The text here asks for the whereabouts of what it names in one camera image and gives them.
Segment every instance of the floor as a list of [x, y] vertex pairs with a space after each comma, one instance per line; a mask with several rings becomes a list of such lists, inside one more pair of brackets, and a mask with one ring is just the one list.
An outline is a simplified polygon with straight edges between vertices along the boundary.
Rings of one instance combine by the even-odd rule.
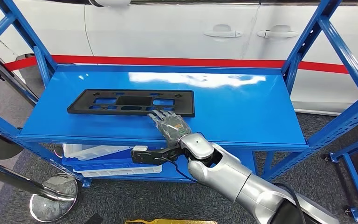
[[[36, 68], [22, 72], [25, 80], [37, 94], [42, 91]], [[21, 126], [29, 115], [31, 107], [20, 97], [12, 94], [0, 82], [0, 115], [13, 125]], [[310, 136], [327, 124], [333, 117], [298, 114], [305, 136]], [[321, 155], [337, 151], [358, 140], [358, 127], [322, 149], [298, 166], [280, 176], [275, 182], [291, 186], [296, 192], [316, 201], [335, 214], [342, 224], [354, 223], [353, 218], [343, 213], [343, 206], [358, 207], [358, 194], [343, 163], [333, 165], [321, 159]], [[277, 154], [279, 161], [283, 154]], [[262, 164], [264, 153], [257, 154]], [[32, 155], [22, 152], [16, 158], [0, 161], [7, 167], [38, 182], [59, 171]], [[8, 185], [0, 184], [0, 223], [37, 223], [28, 210], [31, 195]], [[95, 180], [91, 188], [82, 189], [74, 210], [57, 224], [83, 224], [94, 214], [103, 219], [103, 224], [119, 224], [125, 220], [155, 218], [213, 220], [220, 224], [255, 224], [255, 221], [237, 204], [215, 193], [213, 190], [192, 183], [130, 182]]]
[[[37, 68], [30, 68], [22, 72], [27, 78], [27, 83], [34, 87], [34, 92], [39, 96], [43, 92], [43, 86], [39, 79]], [[27, 120], [32, 107], [19, 95], [14, 92], [2, 81], [0, 81], [0, 116], [14, 126], [22, 127]], [[12, 169], [18, 160], [19, 155], [9, 160], [0, 160], [0, 164]]]

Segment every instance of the red stripe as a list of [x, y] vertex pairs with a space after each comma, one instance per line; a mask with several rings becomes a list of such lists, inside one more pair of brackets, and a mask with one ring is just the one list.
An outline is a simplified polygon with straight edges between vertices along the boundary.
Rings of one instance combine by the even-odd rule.
[[[160, 65], [160, 66], [197, 66], [197, 67], [237, 67], [237, 68], [281, 68], [284, 60], [241, 60], [241, 59], [198, 59], [198, 58], [158, 58], [158, 57], [106, 57], [106, 56], [72, 56], [53, 55], [57, 63], [90, 63], [120, 65]], [[18, 70], [37, 65], [35, 57], [24, 58], [6, 63], [10, 70]], [[302, 70], [323, 71], [348, 74], [341, 64], [300, 62]]]

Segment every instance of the yellow object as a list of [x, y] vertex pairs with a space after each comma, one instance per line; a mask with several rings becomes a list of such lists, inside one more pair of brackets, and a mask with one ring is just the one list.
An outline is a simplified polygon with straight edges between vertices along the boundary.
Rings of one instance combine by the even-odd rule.
[[191, 220], [169, 220], [169, 219], [155, 219], [151, 222], [144, 220], [125, 221], [125, 224], [129, 223], [144, 223], [144, 224], [217, 224], [214, 221], [191, 221]]

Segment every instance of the white plastic bin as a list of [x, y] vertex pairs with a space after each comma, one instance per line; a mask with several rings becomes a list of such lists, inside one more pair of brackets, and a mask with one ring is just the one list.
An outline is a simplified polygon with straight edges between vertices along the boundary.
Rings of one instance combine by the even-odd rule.
[[84, 177], [99, 177], [99, 176], [119, 176], [119, 175], [134, 175], [134, 174], [152, 174], [161, 173], [163, 166], [154, 167], [132, 167], [132, 168], [117, 168], [117, 169], [96, 169], [96, 170], [75, 170]]
[[117, 153], [130, 149], [130, 146], [94, 146], [63, 144], [64, 156], [67, 158], [77, 158], [78, 160], [91, 160], [100, 156]]

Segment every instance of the black cable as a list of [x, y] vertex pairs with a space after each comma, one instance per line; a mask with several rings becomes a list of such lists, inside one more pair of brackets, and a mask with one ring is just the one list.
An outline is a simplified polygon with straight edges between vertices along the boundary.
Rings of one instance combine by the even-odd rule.
[[205, 135], [202, 132], [196, 132], [196, 133], [200, 133], [202, 135], [202, 137], [205, 138]]
[[294, 202], [296, 203], [296, 207], [297, 207], [298, 213], [300, 215], [300, 218], [301, 218], [303, 224], [306, 224], [303, 210], [301, 210], [300, 202], [298, 201], [297, 195], [293, 191], [293, 189], [291, 189], [290, 187], [286, 186], [283, 183], [274, 183], [274, 185], [279, 186], [279, 187], [284, 187], [289, 191], [290, 195], [293, 197]]
[[164, 158], [164, 157], [162, 157], [161, 159], [172, 163], [172, 164], [175, 166], [175, 170], [176, 170], [180, 175], [184, 176], [185, 178], [189, 179], [190, 181], [192, 181], [192, 182], [194, 182], [194, 183], [198, 183], [198, 184], [201, 184], [202, 186], [205, 186], [204, 184], [202, 184], [202, 183], [200, 183], [200, 182], [198, 182], [198, 181], [195, 181], [194, 179], [190, 178], [190, 177], [187, 176], [186, 174], [182, 173], [182, 172], [179, 170], [178, 165], [177, 165], [174, 161], [169, 160], [169, 159]]

